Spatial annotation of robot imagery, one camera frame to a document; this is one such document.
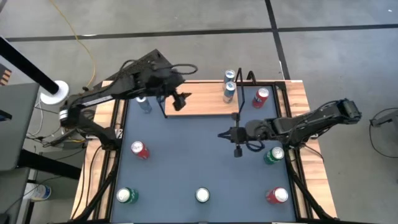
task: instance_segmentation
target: wooden board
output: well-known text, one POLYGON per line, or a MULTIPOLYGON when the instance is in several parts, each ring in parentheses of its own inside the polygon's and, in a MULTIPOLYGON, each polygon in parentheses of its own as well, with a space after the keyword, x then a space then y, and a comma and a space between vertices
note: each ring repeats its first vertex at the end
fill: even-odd
POLYGON ((239 111, 238 94, 235 91, 232 102, 223 101, 223 83, 184 83, 177 88, 179 93, 192 93, 185 101, 187 105, 180 111, 173 107, 174 99, 166 98, 165 114, 178 115, 221 115, 239 111))
MULTIPOLYGON (((262 82, 274 82, 275 80, 260 80, 262 82)), ((220 84, 222 80, 192 80, 192 81, 187 81, 188 83, 199 83, 199 82, 214 82, 215 84, 220 84)), ((286 87, 287 87, 287 94, 289 97, 289 103, 290 103, 290 109, 292 111, 293 116, 297 116, 303 113, 306 113, 310 111, 310 107, 308 105, 307 101, 307 96, 305 94, 305 89, 304 89, 304 84, 302 81, 285 81, 286 82, 286 87)), ((106 81, 103 82, 103 85, 109 85, 110 82, 106 81)), ((280 94, 281 91, 278 91, 279 95, 279 102, 280 102, 280 107, 282 110, 282 115, 286 116, 285 113, 285 108, 284 108, 284 101, 282 98, 282 95, 280 94)), ((112 112, 113 112, 113 104, 114 101, 109 101, 107 103, 101 104, 97 106, 96 109, 96 114, 95 114, 95 122, 98 124, 107 127, 110 125, 111 122, 111 117, 112 117, 112 112)), ((123 104, 121 103, 119 106, 119 112, 118 112, 118 118, 117 118, 117 123, 120 123, 121 121, 121 108, 123 108, 123 104)), ((311 140, 307 143, 308 146, 314 148, 318 152, 320 152, 319 144, 318 141, 311 140)), ((89 143, 87 147, 87 153, 86 153, 86 164, 90 164, 91 158, 96 150, 96 148, 99 146, 98 141, 92 141, 89 143)), ((325 171, 325 166, 322 163, 322 160, 312 153, 309 150, 302 149, 300 151, 300 155, 302 158, 302 163, 303 163, 303 169, 305 173, 305 179, 307 181, 307 188, 311 192, 311 194, 315 197, 317 202, 323 207, 323 209, 331 216, 336 216, 336 210, 335 206, 333 203, 333 199, 331 196, 330 188, 329 188, 329 183, 325 171)), ((110 165, 108 166, 108 171, 111 167, 111 164, 113 163, 113 157, 111 155, 110 158, 110 165)), ((100 173, 101 173, 101 168, 103 164, 103 152, 97 154, 95 161, 93 163, 93 172, 95 175, 92 175, 91 178, 91 184, 90 184, 90 199, 91 200, 92 196, 96 193, 98 189, 98 183, 100 181, 100 173)), ((85 172, 86 172, 86 177, 88 177, 88 166, 85 167, 85 172)), ((85 186, 88 184, 88 179, 85 179, 85 186)), ((81 192, 81 185, 82 185, 82 176, 80 177, 78 189, 76 192, 76 197, 75 197, 75 203, 73 204, 73 210, 75 210, 78 200, 80 198, 80 192, 81 192)), ((298 205, 300 209, 300 213, 302 214, 302 217, 306 217, 305 215, 305 205, 304 205, 304 200, 302 197, 302 194, 300 193, 300 190, 296 188, 297 190, 297 196, 298 196, 298 205)), ((108 201, 108 191, 107 190, 103 196, 102 203, 101 203, 101 210, 99 213, 100 218, 104 218, 105 215, 105 210, 106 210, 106 203, 108 201)), ((85 187, 85 190, 83 191, 83 199, 81 201, 80 207, 76 213, 76 216, 80 214, 80 212, 84 209, 85 202, 86 202, 86 195, 87 195, 87 187, 85 187)))

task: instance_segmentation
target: concrete floor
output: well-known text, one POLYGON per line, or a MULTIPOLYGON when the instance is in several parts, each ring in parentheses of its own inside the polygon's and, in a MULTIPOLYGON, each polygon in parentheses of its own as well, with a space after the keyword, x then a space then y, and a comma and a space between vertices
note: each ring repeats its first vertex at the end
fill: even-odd
MULTIPOLYGON (((263 0, 57 0, 56 3, 78 34, 271 26, 263 0)), ((272 0, 272 7, 278 27, 398 23, 395 1, 272 0)), ((0 13, 0 34, 48 37, 72 33, 47 0, 8 0, 0 13)), ((398 165, 396 160, 372 150, 368 120, 384 108, 398 106, 398 29, 279 35, 291 79, 304 81, 312 109, 326 101, 347 97, 363 112, 363 119, 357 125, 336 126, 320 138, 338 216, 357 222, 396 223, 398 165)), ((199 72, 187 79, 220 79, 223 70, 238 67, 253 70, 257 78, 282 78, 271 33, 100 39, 84 43, 97 61, 95 83, 112 75, 125 60, 139 58, 152 49, 159 49, 172 63, 197 64, 199 72)), ((78 93, 90 79, 90 58, 75 41, 12 44, 49 77, 66 81, 71 93, 78 93)), ((14 72, 11 84, 31 82, 8 66, 14 72)), ((57 110, 54 106, 45 108, 57 110)), ((37 129, 39 121, 36 111, 30 129, 37 129)), ((57 116, 45 114, 42 133, 56 129, 57 122, 57 116)), ((373 133, 378 148, 398 156, 397 133, 391 125, 373 133)), ((32 142, 25 144, 33 148, 32 142)), ((37 203, 32 224, 66 221, 73 199, 48 203, 37 203)))

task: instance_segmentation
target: table leg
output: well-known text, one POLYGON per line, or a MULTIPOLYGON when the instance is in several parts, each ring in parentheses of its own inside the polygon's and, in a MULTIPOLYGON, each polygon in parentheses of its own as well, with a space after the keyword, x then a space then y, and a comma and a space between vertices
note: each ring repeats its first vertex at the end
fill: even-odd
POLYGON ((55 161, 36 153, 21 150, 19 156, 18 166, 30 167, 35 170, 49 172, 63 177, 78 180, 80 178, 81 169, 65 164, 63 162, 55 161))

